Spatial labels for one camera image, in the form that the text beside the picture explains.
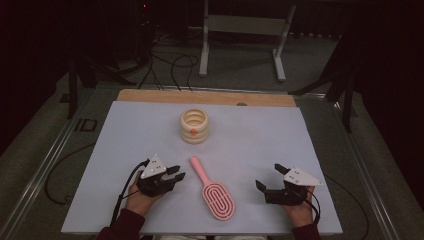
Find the gray floor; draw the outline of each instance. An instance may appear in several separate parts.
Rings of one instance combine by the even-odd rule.
[[[171,62],[179,55],[164,52],[182,52],[200,58],[201,44],[198,39],[186,44],[172,44],[173,42],[172,39],[164,38],[155,47],[155,55]],[[280,83],[276,80],[271,58],[273,44],[267,41],[231,45],[218,41],[212,43],[208,76],[198,76],[198,64],[193,69],[189,83],[195,91],[204,88],[278,93],[296,90],[318,79],[337,44],[333,40],[323,38],[289,37],[282,57],[288,80],[286,83]],[[178,64],[189,63],[187,59],[178,61]],[[175,90],[170,64],[155,58],[153,69],[163,86]],[[184,90],[187,90],[186,78],[189,71],[189,68],[174,69],[176,81]],[[128,79],[140,82],[146,72],[147,69],[143,69]],[[69,207],[49,201],[43,192],[42,184],[45,178],[37,179],[34,176],[40,166],[43,166],[43,169],[52,168],[52,164],[47,164],[49,159],[58,161],[69,156],[51,175],[49,190],[52,196],[60,201],[64,200],[64,196],[74,194],[92,148],[72,153],[96,141],[111,102],[120,89],[128,86],[103,79],[95,90],[80,91],[80,111],[75,119],[66,120],[68,106],[59,103],[62,94],[67,92],[66,80],[67,77],[64,76],[58,82],[56,94],[44,104],[1,156],[0,224],[5,227],[4,230],[11,230],[9,239],[93,238],[60,233]],[[153,78],[147,79],[142,88],[156,88]],[[351,119],[353,132],[346,134],[340,126],[337,108],[319,99],[321,95],[318,94],[325,93],[327,88],[327,85],[320,87],[314,90],[315,94],[296,99],[305,116],[323,172],[347,188],[365,209],[369,219],[369,233],[366,239],[423,239],[423,211],[413,198],[387,146],[366,112],[361,96],[354,96],[354,115]],[[79,118],[98,120],[96,131],[63,132],[68,128],[73,130]],[[59,136],[67,136],[66,141],[58,142]],[[58,151],[51,151],[56,149],[52,146],[59,146]],[[37,187],[34,187],[34,184],[27,186],[33,180],[39,180],[39,184],[35,184]],[[327,183],[344,233],[323,238],[361,239],[366,231],[366,218],[359,205],[338,184],[329,179]],[[22,196],[28,199],[28,193],[33,194],[30,198],[32,200],[19,202]],[[2,232],[0,238],[7,239],[6,233],[7,231]],[[292,239],[291,236],[274,238]]]

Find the hairbrush handle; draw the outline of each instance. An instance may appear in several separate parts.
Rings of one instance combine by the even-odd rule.
[[[197,175],[199,175],[200,179],[202,179],[202,182],[205,186],[209,186],[213,182],[209,180],[208,176],[206,175],[205,170],[202,167],[202,164],[200,163],[200,160],[197,156],[193,156],[190,158],[190,163],[193,166],[194,170],[196,170]]]

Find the pink hairbrush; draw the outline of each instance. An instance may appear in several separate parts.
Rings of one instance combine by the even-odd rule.
[[[197,158],[190,159],[191,165],[196,170],[203,182],[203,198],[209,206],[212,214],[219,220],[228,220],[234,213],[234,201],[222,184],[212,182],[206,175],[205,170]]]

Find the black cable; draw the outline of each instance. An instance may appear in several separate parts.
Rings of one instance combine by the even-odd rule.
[[[128,177],[128,180],[127,180],[127,182],[125,183],[125,186],[124,186],[124,189],[122,190],[122,192],[121,192],[121,194],[119,194],[119,196],[118,196],[118,200],[116,201],[116,205],[115,205],[115,209],[113,210],[113,216],[112,216],[112,220],[110,221],[110,226],[112,226],[114,223],[115,223],[115,221],[116,221],[116,218],[118,217],[118,212],[119,212],[119,208],[121,207],[121,202],[122,202],[122,199],[124,199],[124,194],[125,194],[125,191],[127,190],[127,188],[128,188],[128,185],[130,184],[130,181],[131,181],[131,179],[132,179],[132,177],[133,177],[133,175],[134,175],[134,173],[141,167],[141,166],[143,166],[145,164],[145,162],[141,162],[141,163],[139,163],[134,169],[133,169],[133,171],[131,172],[131,174],[130,174],[130,176]]]
[[[79,149],[77,149],[77,150],[75,150],[75,151],[73,151],[73,152],[71,152],[71,153],[69,153],[68,155],[66,155],[66,156],[64,156],[63,158],[61,158],[60,160],[58,160],[56,163],[55,163],[55,165],[52,167],[52,169],[50,170],[50,172],[49,172],[49,174],[47,175],[47,178],[46,178],[46,181],[44,182],[44,193],[46,194],[46,197],[50,200],[50,201],[52,201],[53,203],[56,203],[56,204],[59,204],[59,205],[63,205],[63,206],[67,206],[68,205],[68,203],[70,202],[70,200],[68,201],[67,199],[68,198],[72,198],[73,196],[69,196],[69,195],[67,195],[67,196],[65,196],[65,201],[64,202],[61,202],[61,201],[59,201],[59,200],[56,200],[56,199],[54,199],[51,195],[50,195],[50,193],[49,193],[49,180],[50,180],[50,176],[52,175],[52,173],[54,172],[54,170],[64,161],[64,160],[66,160],[67,158],[69,158],[69,157],[71,157],[72,155],[74,155],[74,154],[76,154],[76,153],[78,153],[78,152],[80,152],[80,151],[82,151],[82,150],[85,150],[85,149],[87,149],[87,148],[89,148],[89,147],[91,147],[91,146],[94,146],[96,143],[94,142],[94,143],[90,143],[90,144],[88,144],[87,146],[84,146],[84,147],[82,147],[82,148],[79,148]]]
[[[180,56],[177,57],[177,58],[175,58],[173,62],[170,62],[170,61],[168,61],[166,59],[163,59],[163,58],[161,58],[161,57],[159,57],[159,56],[157,56],[157,55],[155,55],[153,53],[152,53],[152,56],[155,57],[155,58],[157,58],[157,59],[159,59],[159,60],[161,60],[161,61],[163,61],[163,62],[165,62],[165,63],[168,63],[168,64],[171,65],[171,78],[172,78],[172,81],[177,86],[178,90],[180,90],[180,91],[181,91],[181,88],[180,88],[180,86],[179,86],[179,84],[178,84],[178,82],[177,82],[177,80],[175,78],[175,75],[174,75],[174,68],[175,67],[190,68],[190,72],[189,72],[189,74],[187,76],[187,79],[186,79],[186,84],[187,84],[187,87],[190,89],[190,91],[193,91],[193,89],[190,86],[190,77],[191,77],[191,74],[193,72],[193,67],[199,62],[199,59],[196,56],[187,55],[187,54],[179,53],[179,52],[154,52],[154,53],[179,54]],[[190,61],[190,64],[188,64],[188,65],[177,64],[177,61],[180,60],[181,58],[187,58]]]
[[[294,191],[294,190],[292,190],[292,189],[290,189],[290,188],[287,188],[288,190],[290,190],[292,193],[294,193],[295,195],[297,195],[299,198],[303,198],[298,192],[296,192],[296,191]],[[318,222],[319,222],[319,220],[320,220],[320,218],[321,218],[321,206],[320,206],[320,204],[319,204],[319,202],[318,202],[318,199],[315,197],[315,195],[312,193],[312,192],[310,192],[310,191],[307,191],[308,193],[310,193],[310,194],[312,194],[312,196],[315,198],[315,200],[316,200],[316,202],[317,202],[317,204],[318,204],[318,208],[319,208],[319,210],[308,200],[308,199],[303,199],[303,201],[306,203],[306,204],[308,204],[313,210],[314,210],[314,212],[315,212],[315,219],[314,219],[314,223],[315,224],[318,224]]]
[[[149,60],[148,60],[148,63],[147,63],[147,64],[149,65],[149,70],[148,70],[148,71],[147,71],[147,73],[144,75],[144,77],[143,77],[143,79],[141,80],[140,84],[138,84],[137,89],[140,89],[140,88],[141,88],[141,85],[143,85],[144,81],[146,81],[147,77],[149,76],[150,72],[152,71],[152,67],[153,67],[153,59],[152,59],[152,56],[151,56],[151,55],[149,56]]]
[[[310,194],[312,194],[312,197],[314,197],[314,199],[315,199],[315,201],[317,202],[317,205],[318,205],[319,218],[318,219],[316,218],[316,220],[317,220],[316,224],[318,224],[318,221],[321,218],[321,205],[319,204],[318,198],[312,192],[310,192],[310,191],[308,191],[308,192]]]
[[[332,177],[330,177],[330,176],[328,176],[327,174],[325,174],[324,173],[324,176],[326,177],[326,178],[328,178],[328,179],[330,179],[331,181],[333,181],[335,184],[337,184],[339,187],[341,187],[343,190],[345,190],[352,198],[353,198],[353,200],[358,204],[358,206],[361,208],[361,210],[362,210],[362,213],[364,214],[364,216],[365,216],[365,221],[366,221],[366,226],[367,226],[367,229],[366,229],[366,231],[365,231],[365,234],[364,234],[364,236],[361,238],[361,239],[365,239],[367,236],[368,236],[368,233],[369,233],[369,228],[370,228],[370,222],[369,222],[369,219],[368,219],[368,215],[367,215],[367,213],[366,213],[366,211],[365,211],[365,209],[364,209],[364,207],[362,206],[362,204],[359,202],[359,200],[353,195],[353,193],[351,193],[347,188],[345,188],[342,184],[340,184],[339,182],[337,182],[335,179],[333,179]]]

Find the white metal stand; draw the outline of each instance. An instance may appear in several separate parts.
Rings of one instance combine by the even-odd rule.
[[[200,76],[204,77],[207,75],[209,56],[208,33],[209,31],[217,31],[280,36],[281,40],[278,48],[273,50],[272,55],[274,57],[278,80],[280,82],[284,82],[286,80],[283,64],[281,62],[281,52],[290,29],[290,24],[296,6],[290,7],[290,11],[286,19],[209,15],[208,8],[209,0],[205,0],[205,12],[203,18],[203,47],[199,70]]]

